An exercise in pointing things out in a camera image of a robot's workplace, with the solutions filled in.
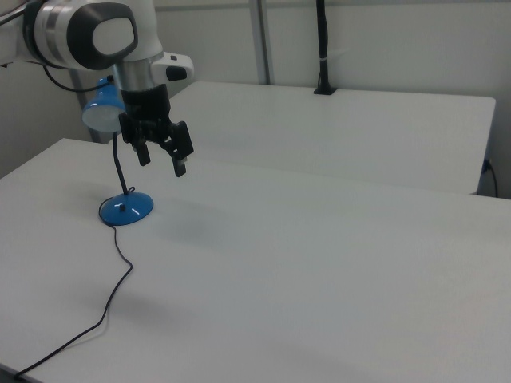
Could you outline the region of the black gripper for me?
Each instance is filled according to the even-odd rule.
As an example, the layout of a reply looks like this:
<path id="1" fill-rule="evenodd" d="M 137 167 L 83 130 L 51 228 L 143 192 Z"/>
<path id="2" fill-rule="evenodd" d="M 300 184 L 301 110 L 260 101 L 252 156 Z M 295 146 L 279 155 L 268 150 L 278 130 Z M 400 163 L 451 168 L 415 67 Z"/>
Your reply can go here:
<path id="1" fill-rule="evenodd" d="M 166 85 L 140 91 L 121 90 L 126 117 L 121 123 L 123 141 L 131 144 L 140 166 L 151 162 L 146 141 L 163 144 L 172 158 L 175 176 L 186 173 L 185 162 L 194 147 L 184 121 L 171 123 L 170 101 Z"/>

